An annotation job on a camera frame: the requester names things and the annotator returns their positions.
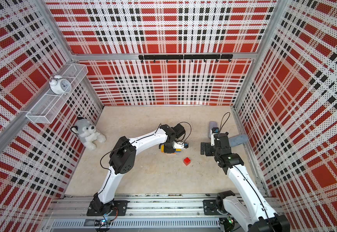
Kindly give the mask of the red square lego brick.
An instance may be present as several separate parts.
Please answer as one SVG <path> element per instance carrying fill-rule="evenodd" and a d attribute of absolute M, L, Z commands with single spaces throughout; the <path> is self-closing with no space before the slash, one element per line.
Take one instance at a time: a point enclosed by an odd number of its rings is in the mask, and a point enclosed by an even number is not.
<path fill-rule="evenodd" d="M 190 160 L 188 157 L 186 157 L 186 158 L 183 160 L 183 162 L 184 162 L 184 164 L 185 164 L 186 166 L 188 166 L 188 165 L 191 163 L 191 160 Z"/>

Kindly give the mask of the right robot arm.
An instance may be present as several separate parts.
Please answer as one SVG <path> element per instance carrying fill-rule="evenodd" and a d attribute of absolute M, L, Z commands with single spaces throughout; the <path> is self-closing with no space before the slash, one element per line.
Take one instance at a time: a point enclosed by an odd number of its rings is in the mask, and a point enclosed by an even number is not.
<path fill-rule="evenodd" d="M 201 143 L 201 154 L 213 156 L 233 182 L 240 198 L 231 190 L 218 193 L 214 202 L 204 201 L 206 215 L 231 216 L 246 232 L 289 232 L 290 223 L 265 200 L 252 182 L 241 157 L 231 151 L 227 133 L 212 132 L 211 142 Z"/>

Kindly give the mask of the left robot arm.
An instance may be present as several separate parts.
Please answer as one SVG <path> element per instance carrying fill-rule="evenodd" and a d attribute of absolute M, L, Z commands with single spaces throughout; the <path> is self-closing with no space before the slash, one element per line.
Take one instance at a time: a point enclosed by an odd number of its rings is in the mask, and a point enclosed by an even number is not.
<path fill-rule="evenodd" d="M 103 216 L 118 208 L 114 204 L 116 190 L 123 176 L 134 167 L 139 153 L 154 146 L 166 154 L 181 152 L 188 148 L 188 143 L 180 140 L 185 135 L 185 128 L 179 123 L 174 127 L 160 125 L 156 130 L 136 138 L 121 137 L 108 153 L 108 174 L 101 189 L 93 196 L 87 216 Z"/>

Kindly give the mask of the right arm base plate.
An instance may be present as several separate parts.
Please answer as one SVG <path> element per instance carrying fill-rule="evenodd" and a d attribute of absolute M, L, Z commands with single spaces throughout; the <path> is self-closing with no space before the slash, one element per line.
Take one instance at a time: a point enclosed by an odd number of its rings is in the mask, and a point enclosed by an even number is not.
<path fill-rule="evenodd" d="M 224 199 L 203 200 L 203 210 L 206 216 L 232 215 L 234 217 L 242 215 L 245 207 L 237 197 L 228 196 Z"/>

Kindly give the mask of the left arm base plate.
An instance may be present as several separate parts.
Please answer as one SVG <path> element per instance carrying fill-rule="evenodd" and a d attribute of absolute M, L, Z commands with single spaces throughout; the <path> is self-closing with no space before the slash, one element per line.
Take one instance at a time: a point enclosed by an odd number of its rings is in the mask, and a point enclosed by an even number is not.
<path fill-rule="evenodd" d="M 98 199 L 92 200 L 87 216 L 125 216 L 127 210 L 128 201 L 111 201 L 109 203 L 103 204 Z"/>

